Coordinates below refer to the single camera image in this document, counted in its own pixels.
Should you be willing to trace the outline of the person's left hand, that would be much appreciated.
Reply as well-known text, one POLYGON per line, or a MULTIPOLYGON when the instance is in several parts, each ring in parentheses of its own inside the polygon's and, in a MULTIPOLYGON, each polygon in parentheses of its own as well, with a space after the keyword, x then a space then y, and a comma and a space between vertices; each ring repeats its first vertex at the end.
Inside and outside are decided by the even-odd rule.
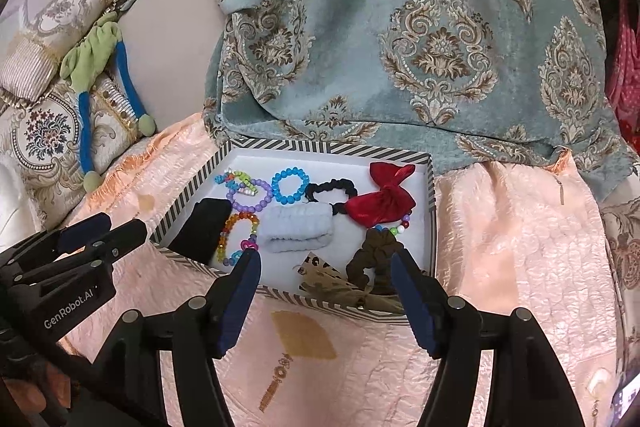
POLYGON ((6 393, 29 426, 71 426, 70 413, 81 389, 49 360, 35 355, 25 361, 1 361, 6 393))

